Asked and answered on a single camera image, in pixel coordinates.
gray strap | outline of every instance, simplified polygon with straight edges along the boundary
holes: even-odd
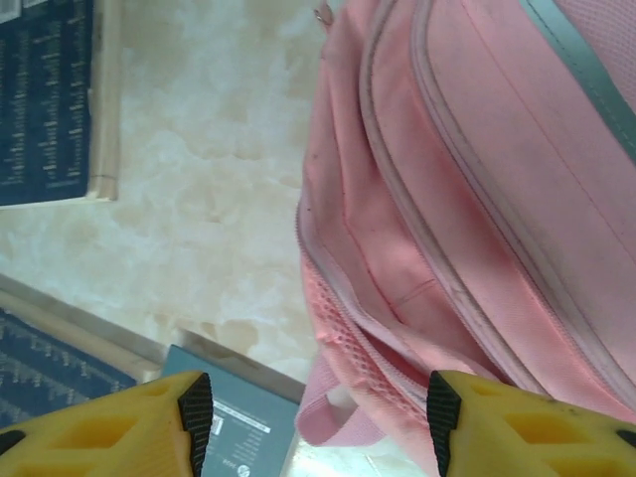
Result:
[[[519,0],[636,165],[636,114],[554,0]]]

beige marble tile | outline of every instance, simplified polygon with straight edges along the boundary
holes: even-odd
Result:
[[[127,0],[119,201],[0,212],[0,272],[152,340],[183,327],[306,380],[294,208],[314,6]],[[354,473],[417,471],[390,442],[300,444],[291,470]]]

yellow plastic part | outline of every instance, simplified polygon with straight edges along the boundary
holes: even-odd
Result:
[[[633,438],[635,425],[475,376],[440,374],[461,398],[448,476],[636,476],[634,442],[617,435]]]
[[[178,401],[205,383],[201,372],[182,373],[6,427],[0,432],[19,429],[26,437],[0,456],[0,476],[193,476]],[[209,399],[203,414],[211,418]]]

pink backpack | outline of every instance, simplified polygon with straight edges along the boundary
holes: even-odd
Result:
[[[320,13],[298,237],[321,354],[301,435],[390,435],[432,473],[433,370],[636,422],[636,2]]]

barcode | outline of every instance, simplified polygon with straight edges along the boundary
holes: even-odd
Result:
[[[24,0],[24,8],[35,7],[46,1],[47,0]]]
[[[0,23],[10,22],[20,16],[20,0],[0,0]]]
[[[223,427],[223,418],[214,415],[212,417],[212,434],[219,435],[221,433],[221,428]]]

